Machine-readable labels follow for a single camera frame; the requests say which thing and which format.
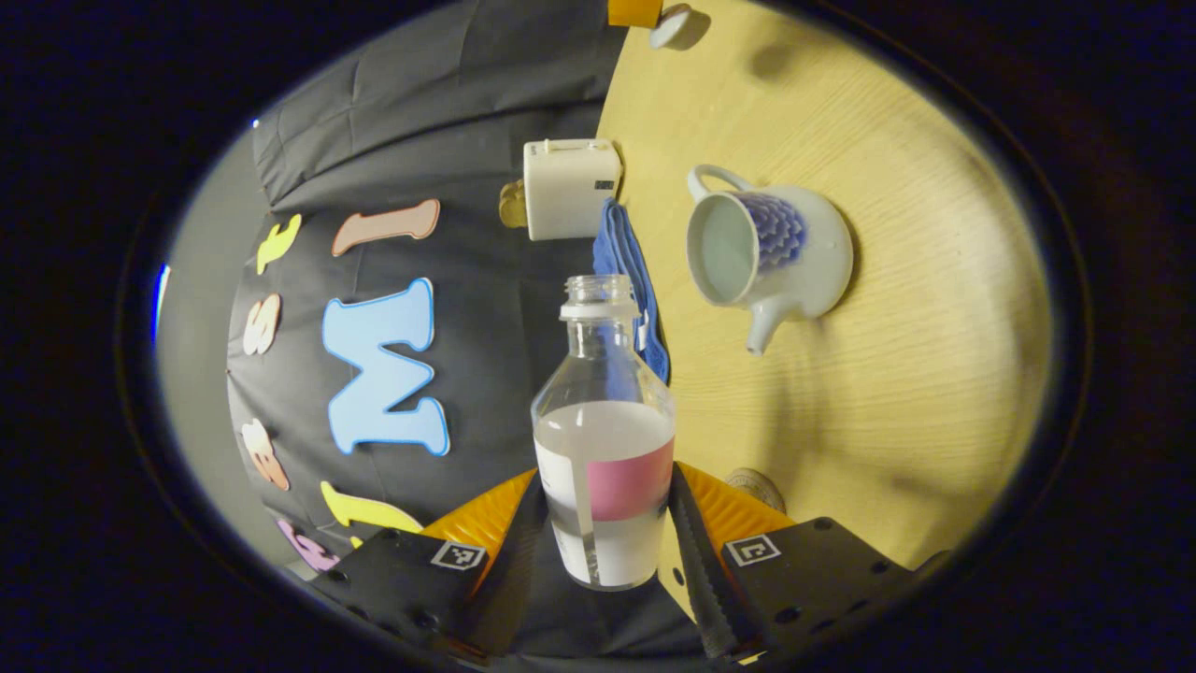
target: light wood tabletop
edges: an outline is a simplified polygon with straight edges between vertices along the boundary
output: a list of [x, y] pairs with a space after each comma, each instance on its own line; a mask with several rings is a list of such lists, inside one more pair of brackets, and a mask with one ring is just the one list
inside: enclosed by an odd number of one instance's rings
[[[1052, 325], [1030, 224], [981, 145], [884, 63], [746, 1], [690, 5], [712, 23], [687, 51], [629, 30], [598, 127], [660, 302], [676, 458], [758, 470], [794, 521], [831, 516], [917, 567], [986, 515], [1038, 420]], [[853, 230], [843, 299], [759, 359], [749, 312], [689, 276], [702, 163], [818, 191]], [[660, 579], [678, 595], [672, 545]]]

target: white device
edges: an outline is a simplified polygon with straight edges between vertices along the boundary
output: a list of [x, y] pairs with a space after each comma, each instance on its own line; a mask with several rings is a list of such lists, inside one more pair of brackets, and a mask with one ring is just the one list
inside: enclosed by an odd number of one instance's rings
[[602, 206], [618, 192], [623, 163], [609, 140], [524, 143], [527, 237], [582, 238], [602, 230]]

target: yellow foam letter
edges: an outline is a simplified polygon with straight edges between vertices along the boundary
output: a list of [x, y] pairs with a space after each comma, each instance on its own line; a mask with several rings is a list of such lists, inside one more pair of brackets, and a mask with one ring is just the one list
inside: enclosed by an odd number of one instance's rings
[[282, 255], [287, 253], [291, 249], [291, 244], [295, 241], [295, 234], [299, 233], [299, 225], [303, 224], [303, 216], [295, 214], [287, 222], [287, 230], [279, 232], [282, 227], [281, 224], [275, 224], [270, 227], [270, 233], [262, 240], [262, 244], [257, 246], [257, 274], [261, 275], [266, 270], [266, 264], [280, 258]]
[[397, 507], [368, 498], [338, 494], [328, 482], [321, 482], [319, 490], [324, 494], [324, 502], [328, 503], [328, 509], [332, 510], [332, 518], [341, 526], [348, 527], [349, 522], [360, 521], [361, 524], [396, 528], [398, 531], [407, 531], [408, 533], [423, 531], [423, 526], [420, 526], [411, 515]]

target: blue cloth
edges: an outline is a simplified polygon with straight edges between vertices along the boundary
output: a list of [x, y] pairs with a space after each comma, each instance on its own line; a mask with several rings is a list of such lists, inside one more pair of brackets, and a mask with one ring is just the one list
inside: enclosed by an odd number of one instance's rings
[[627, 209], [614, 198], [603, 203], [602, 230], [594, 238], [594, 273], [631, 276], [631, 293], [640, 306], [640, 317], [634, 323], [635, 351], [661, 381], [669, 384], [669, 351], [660, 342], [657, 293], [652, 289], [648, 267], [627, 219]]

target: clear plastic bottle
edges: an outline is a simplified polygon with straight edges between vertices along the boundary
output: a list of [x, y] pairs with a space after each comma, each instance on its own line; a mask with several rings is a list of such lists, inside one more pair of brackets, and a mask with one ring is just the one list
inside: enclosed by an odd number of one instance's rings
[[536, 460], [565, 569], [616, 592], [657, 569], [672, 477], [673, 402], [633, 350], [626, 275], [568, 280], [569, 355], [536, 396]]

